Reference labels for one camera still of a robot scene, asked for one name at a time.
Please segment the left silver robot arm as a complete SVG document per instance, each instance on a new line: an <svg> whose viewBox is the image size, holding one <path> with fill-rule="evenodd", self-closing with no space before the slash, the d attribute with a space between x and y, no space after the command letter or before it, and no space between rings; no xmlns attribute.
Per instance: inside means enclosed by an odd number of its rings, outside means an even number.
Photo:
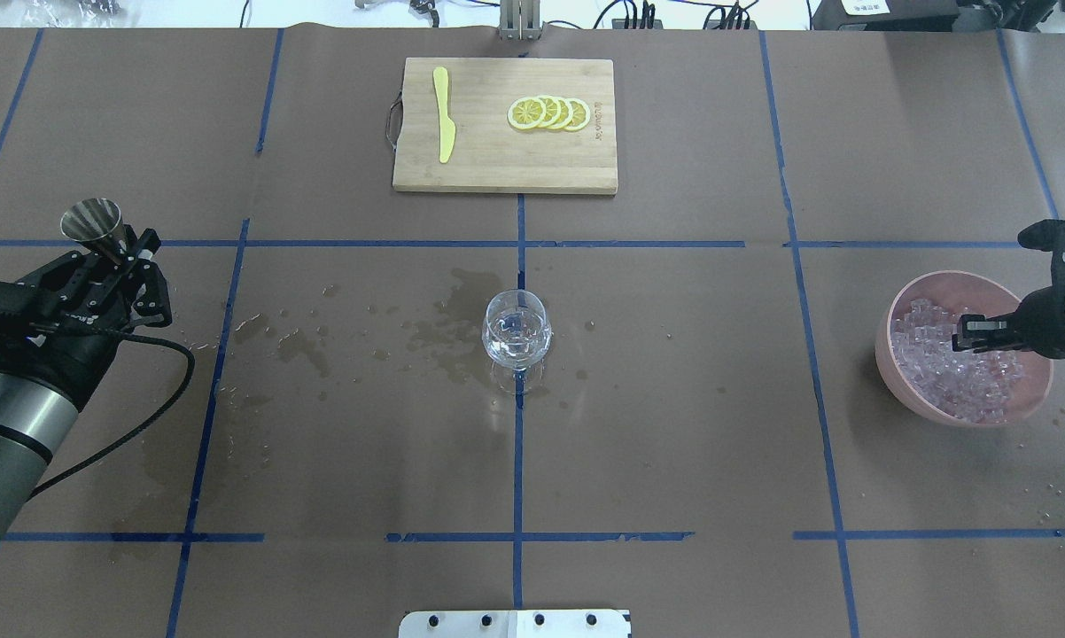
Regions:
<svg viewBox="0 0 1065 638"><path fill-rule="evenodd" d="M155 230L122 226L0 280L0 545L136 327L173 322Z"/></svg>

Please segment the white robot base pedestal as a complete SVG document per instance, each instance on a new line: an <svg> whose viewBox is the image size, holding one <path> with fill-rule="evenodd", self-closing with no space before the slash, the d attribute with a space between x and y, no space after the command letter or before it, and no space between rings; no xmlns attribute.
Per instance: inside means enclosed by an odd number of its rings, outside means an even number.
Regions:
<svg viewBox="0 0 1065 638"><path fill-rule="evenodd" d="M399 637L630 637L630 612L615 609L417 611Z"/></svg>

